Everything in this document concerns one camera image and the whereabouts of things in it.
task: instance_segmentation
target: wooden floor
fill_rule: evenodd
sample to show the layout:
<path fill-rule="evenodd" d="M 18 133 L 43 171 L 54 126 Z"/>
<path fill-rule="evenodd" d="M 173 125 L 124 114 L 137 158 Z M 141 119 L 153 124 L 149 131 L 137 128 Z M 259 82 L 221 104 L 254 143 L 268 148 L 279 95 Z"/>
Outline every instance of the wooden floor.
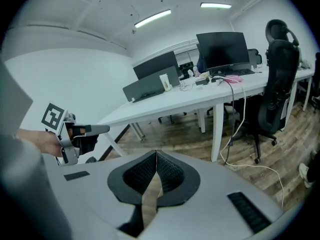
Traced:
<path fill-rule="evenodd" d="M 230 138 L 232 117 L 232 112 L 230 112 L 229 119 L 224 121 L 223 132 L 226 133 L 226 136 L 222 138 L 221 149 Z M 213 142 L 212 112 L 205 119 L 206 133 L 201 133 L 197 115 L 194 113 L 188 113 L 185 116 L 178 114 L 173 119 L 174 124 L 171 124 L 169 118 L 163 118 L 162 124 L 157 120 L 151 123 L 141 123 L 140 126 L 145 134 L 143 141 L 138 141 L 129 128 L 118 145 L 129 155 L 136 152 L 162 149 L 210 161 Z M 300 163 L 308 164 L 311 150 L 320 148 L 319 111 L 314 113 L 314 109 L 308 104 L 307 110 L 303 112 L 302 104 L 296 102 L 285 131 L 278 131 L 275 136 L 277 137 L 276 146 L 272 146 L 270 139 L 260 137 L 261 163 L 259 165 L 271 167 L 280 174 L 285 191 L 283 210 L 287 211 L 309 193 L 299 176 L 298 166 Z M 227 149 L 223 151 L 222 155 L 226 157 Z M 113 150 L 106 159 L 118 156 Z M 236 141 L 230 148 L 228 162 L 237 165 L 255 165 L 255 157 L 254 139 L 253 137 L 246 137 L 243 140 Z M 220 156 L 217 162 L 223 164 Z M 261 167 L 228 167 L 262 189 L 281 205 L 283 192 L 275 172 Z M 156 202 L 159 195 L 161 195 L 161 181 L 156 174 L 143 195 L 142 211 L 145 225 L 148 225 L 156 214 Z"/>

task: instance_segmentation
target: ceiling light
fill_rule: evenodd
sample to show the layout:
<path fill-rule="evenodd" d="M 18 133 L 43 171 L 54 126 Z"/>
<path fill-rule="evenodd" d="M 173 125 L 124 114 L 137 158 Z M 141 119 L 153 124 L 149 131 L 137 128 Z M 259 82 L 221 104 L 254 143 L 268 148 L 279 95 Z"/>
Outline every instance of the ceiling light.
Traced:
<path fill-rule="evenodd" d="M 202 8 L 226 8 L 226 9 L 229 9 L 231 7 L 231 4 L 202 2 L 200 4 L 200 6 Z"/>
<path fill-rule="evenodd" d="M 171 10 L 165 10 L 165 11 L 159 12 L 159 13 L 157 13 L 155 15 L 152 15 L 152 16 L 150 16 L 150 17 L 148 17 L 148 18 L 146 18 L 146 19 L 134 24 L 134 26 L 136 28 L 140 28 L 141 26 L 143 26 L 143 25 L 145 25 L 145 24 L 147 24 L 149 22 L 152 22 L 152 21 L 154 21 L 156 19 L 159 19 L 159 18 L 161 18 L 163 16 L 166 16 L 166 15 L 169 15 L 169 14 L 171 14 Z"/>

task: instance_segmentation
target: white cable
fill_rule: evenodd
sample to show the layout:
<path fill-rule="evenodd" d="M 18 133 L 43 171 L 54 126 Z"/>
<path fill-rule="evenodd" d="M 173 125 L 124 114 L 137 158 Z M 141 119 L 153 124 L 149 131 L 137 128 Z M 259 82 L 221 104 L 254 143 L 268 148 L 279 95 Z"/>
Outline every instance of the white cable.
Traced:
<path fill-rule="evenodd" d="M 235 133 L 233 134 L 233 136 L 230 137 L 229 141 L 228 141 L 227 144 L 224 146 L 224 148 L 220 151 L 220 156 L 222 157 L 223 161 L 224 161 L 227 165 L 229 165 L 229 166 L 234 166 L 234 167 L 242 167 L 242 166 L 262 167 L 262 168 L 267 168 L 267 169 L 275 172 L 275 173 L 278 175 L 279 182 L 280 182 L 281 187 L 282 187 L 282 202 L 281 202 L 281 208 L 283 208 L 283 207 L 284 207 L 284 200 L 285 200 L 285 188 L 284 188 L 284 186 L 282 185 L 280 175 L 279 175 L 279 173 L 278 173 L 276 170 L 274 170 L 274 169 L 272 169 L 272 168 L 269 168 L 269 167 L 267 167 L 267 166 L 264 166 L 264 165 L 250 165 L 250 164 L 239 164 L 239 165 L 236 165 L 236 164 L 230 164 L 230 163 L 226 162 L 225 158 L 223 157 L 222 151 L 224 151 L 224 150 L 226 149 L 226 147 L 229 145 L 231 139 L 238 133 L 240 127 L 242 126 L 242 124 L 243 124 L 244 121 L 245 121 L 246 101 L 247 101 L 247 99 L 246 99 L 246 92 L 245 92 L 245 90 L 244 90 L 244 87 L 242 86 L 242 84 L 241 84 L 239 81 L 237 81 L 237 80 L 235 80 L 235 79 L 233 79 L 233 78 L 223 77 L 223 76 L 214 76 L 213 78 L 214 78 L 214 79 L 223 79 L 223 80 L 235 81 L 236 83 L 238 83 L 238 84 L 241 86 L 241 89 L 242 89 L 243 95 L 244 95 L 243 119 L 242 119 L 242 122 L 240 123 L 239 127 L 237 128 L 237 130 L 235 131 Z"/>

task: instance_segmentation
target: hand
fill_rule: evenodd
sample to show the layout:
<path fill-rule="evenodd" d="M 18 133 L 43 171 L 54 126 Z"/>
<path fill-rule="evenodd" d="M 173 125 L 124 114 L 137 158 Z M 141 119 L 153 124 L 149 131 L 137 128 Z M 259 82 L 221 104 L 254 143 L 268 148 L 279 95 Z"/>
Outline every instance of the hand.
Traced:
<path fill-rule="evenodd" d="M 80 133 L 84 134 L 86 131 L 84 128 L 80 129 Z M 68 129 L 70 140 L 73 138 L 72 129 Z M 41 153 L 50 154 L 55 157 L 61 157 L 61 145 L 57 139 L 57 136 L 50 131 L 40 130 L 24 130 L 19 129 L 17 138 L 26 140 L 33 143 Z"/>

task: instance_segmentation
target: white ceiling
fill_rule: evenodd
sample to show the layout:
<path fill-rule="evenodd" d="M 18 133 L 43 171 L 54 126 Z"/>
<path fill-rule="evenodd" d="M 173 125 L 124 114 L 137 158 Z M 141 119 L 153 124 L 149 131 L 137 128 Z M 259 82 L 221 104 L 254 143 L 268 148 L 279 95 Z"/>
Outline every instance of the white ceiling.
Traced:
<path fill-rule="evenodd" d="M 228 19 L 250 0 L 29 0 L 11 27 L 53 25 L 84 31 L 127 47 L 137 39 L 148 38 L 168 28 L 181 28 L 188 22 L 208 18 Z M 231 4 L 232 8 L 200 8 L 201 2 Z M 172 14 L 136 29 L 134 24 L 158 12 Z"/>

